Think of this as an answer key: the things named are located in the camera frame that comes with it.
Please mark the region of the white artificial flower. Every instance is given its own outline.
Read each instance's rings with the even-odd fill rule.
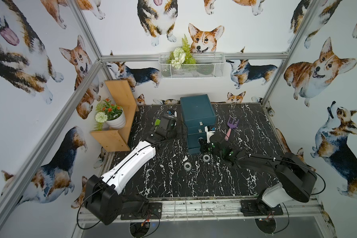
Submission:
[[[104,112],[98,112],[95,115],[95,120],[98,121],[99,123],[103,123],[103,122],[107,121],[107,118],[108,118],[108,116]]]

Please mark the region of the marble surface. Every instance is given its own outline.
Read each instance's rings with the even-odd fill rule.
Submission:
[[[238,128],[230,136],[234,148],[264,155],[283,154],[260,104],[213,104],[213,107],[217,115],[216,128],[223,133],[228,130],[226,123],[229,115],[240,119]],[[180,105],[140,107],[128,142],[131,150],[169,108],[180,115]],[[127,154],[129,152],[115,152],[111,168]],[[192,164],[191,171],[185,171],[185,161]],[[148,198],[246,196],[258,195],[277,183],[277,179],[269,174],[249,169],[229,169],[214,158],[204,162],[200,154],[188,154],[186,140],[176,139],[157,150],[156,156],[127,183],[123,193],[140,193]]]

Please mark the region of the mounting plate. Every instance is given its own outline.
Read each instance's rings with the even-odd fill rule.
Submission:
[[[160,219],[161,219],[161,213],[162,213],[162,203],[161,202],[150,202],[148,203],[148,209],[152,211],[152,213],[155,213]],[[126,213],[122,214],[120,216],[121,220],[139,220],[140,217],[134,216],[132,213]],[[151,214],[150,219],[157,219],[157,217],[154,214]]]
[[[256,200],[241,200],[241,212],[245,217],[268,216],[270,212],[273,212],[274,216],[283,215],[283,210],[280,205],[269,208],[267,214],[262,214],[258,209]]]

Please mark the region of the wire grid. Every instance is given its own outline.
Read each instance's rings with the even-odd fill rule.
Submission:
[[[192,55],[196,64],[181,64],[181,68],[176,69],[172,64],[167,63],[170,53],[159,54],[161,77],[163,79],[204,79],[220,78],[224,74],[224,53],[193,53]]]

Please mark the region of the electrical wire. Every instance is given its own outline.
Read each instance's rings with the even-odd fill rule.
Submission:
[[[258,158],[258,159],[266,159],[266,160],[271,160],[271,159],[267,159],[267,158],[262,158],[262,157],[254,156],[254,155],[251,155],[251,157]],[[295,164],[295,165],[297,165],[297,166],[299,166],[299,167],[302,167],[302,168],[308,169],[309,171],[311,171],[311,172],[313,172],[313,173],[317,174],[317,175],[318,175],[318,176],[319,176],[319,177],[323,180],[323,182],[324,182],[324,188],[323,188],[320,192],[318,192],[318,193],[311,193],[311,195],[317,195],[317,194],[320,194],[320,193],[324,192],[325,188],[327,187],[327,184],[326,184],[326,182],[325,182],[324,178],[323,178],[320,174],[318,174],[318,173],[314,172],[312,169],[309,169],[309,168],[307,168],[307,167],[305,167],[305,166],[302,166],[302,165],[300,165],[300,164],[296,164],[296,163],[293,163],[293,162],[290,162],[290,161],[286,161],[286,160],[281,160],[281,159],[275,159],[275,160],[276,160],[276,161],[286,162],[286,163],[289,163],[289,164]]]
[[[157,231],[157,228],[159,228],[159,226],[160,226],[160,218],[159,218],[159,216],[156,215],[155,213],[151,213],[151,214],[155,215],[155,216],[157,217],[157,219],[159,219],[159,223],[158,223],[156,229],[155,229],[153,232],[151,232],[151,233],[148,234],[148,235],[142,236],[142,238],[152,235],[155,231]]]
[[[144,146],[143,148],[141,148],[140,150],[138,150],[136,153],[139,153],[140,151],[144,150],[145,148],[147,148],[148,146],[152,146],[152,145],[156,145],[156,144],[159,144],[159,143],[163,143],[163,142],[166,142],[166,141],[170,141],[170,140],[176,140],[176,139],[168,139],[168,140],[162,140],[162,141],[159,141],[159,142],[156,142],[156,143],[153,143],[153,144],[150,144],[150,145],[147,145],[147,146]],[[111,178],[114,177],[114,175],[123,167],[123,165],[125,165],[130,159],[132,159],[133,157],[135,156],[135,154],[133,156],[131,156],[125,163],[123,163],[117,170],[116,172],[107,180],[106,183],[109,182],[109,180]],[[76,219],[76,223],[77,223],[77,226],[79,228],[81,228],[82,230],[88,230],[88,229],[91,229],[93,228],[94,226],[98,225],[100,221],[98,221],[96,224],[94,224],[93,226],[91,227],[88,227],[88,228],[83,228],[79,225],[79,221],[78,221],[78,216],[80,214],[80,210],[82,208],[82,206],[85,204],[85,202],[91,197],[93,196],[94,194],[96,194],[97,192],[99,192],[101,189],[98,189],[97,191],[95,191],[94,193],[92,193],[91,195],[89,195],[88,197],[86,197],[85,200],[83,200],[82,204],[80,205],[79,209],[78,209],[78,212],[77,212],[77,219]]]
[[[288,213],[287,207],[284,205],[284,203],[283,203],[283,206],[286,208],[286,212],[287,212],[287,217],[288,217],[287,225],[282,230],[276,231],[273,234],[276,234],[278,232],[284,231],[288,227],[288,225],[290,224],[290,214]]]

